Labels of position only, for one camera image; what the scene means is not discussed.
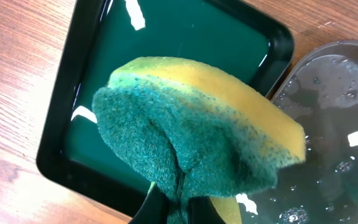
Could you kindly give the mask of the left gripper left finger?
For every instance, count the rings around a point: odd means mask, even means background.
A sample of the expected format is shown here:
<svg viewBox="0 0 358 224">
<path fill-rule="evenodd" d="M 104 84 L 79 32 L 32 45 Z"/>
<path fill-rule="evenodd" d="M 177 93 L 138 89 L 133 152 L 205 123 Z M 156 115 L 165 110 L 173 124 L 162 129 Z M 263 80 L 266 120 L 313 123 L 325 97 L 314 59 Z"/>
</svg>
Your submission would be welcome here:
<svg viewBox="0 0 358 224">
<path fill-rule="evenodd" d="M 128 224 L 166 224 L 170 201 L 154 184 L 142 206 Z"/>
</svg>

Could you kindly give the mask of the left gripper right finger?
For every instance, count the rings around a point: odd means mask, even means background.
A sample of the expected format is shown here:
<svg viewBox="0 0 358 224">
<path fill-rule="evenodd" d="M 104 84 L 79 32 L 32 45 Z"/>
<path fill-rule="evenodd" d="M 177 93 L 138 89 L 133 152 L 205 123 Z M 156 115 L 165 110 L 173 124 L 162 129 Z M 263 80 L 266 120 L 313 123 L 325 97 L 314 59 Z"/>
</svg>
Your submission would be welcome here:
<svg viewBox="0 0 358 224">
<path fill-rule="evenodd" d="M 193 197 L 188 201 L 188 224 L 226 224 L 209 197 Z"/>
</svg>

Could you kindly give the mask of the green and yellow sponge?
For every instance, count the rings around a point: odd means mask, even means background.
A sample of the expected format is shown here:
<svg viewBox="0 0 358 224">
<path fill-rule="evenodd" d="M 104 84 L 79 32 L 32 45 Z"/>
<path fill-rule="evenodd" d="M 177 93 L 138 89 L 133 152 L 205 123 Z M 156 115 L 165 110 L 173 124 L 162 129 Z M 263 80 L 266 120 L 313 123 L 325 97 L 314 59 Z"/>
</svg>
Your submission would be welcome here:
<svg viewBox="0 0 358 224">
<path fill-rule="evenodd" d="M 169 200 L 169 223 L 188 223 L 191 199 L 210 199 L 240 223 L 236 197 L 276 185 L 306 159 L 300 124 L 238 78 L 185 58 L 139 57 L 96 91 L 103 141 Z"/>
</svg>

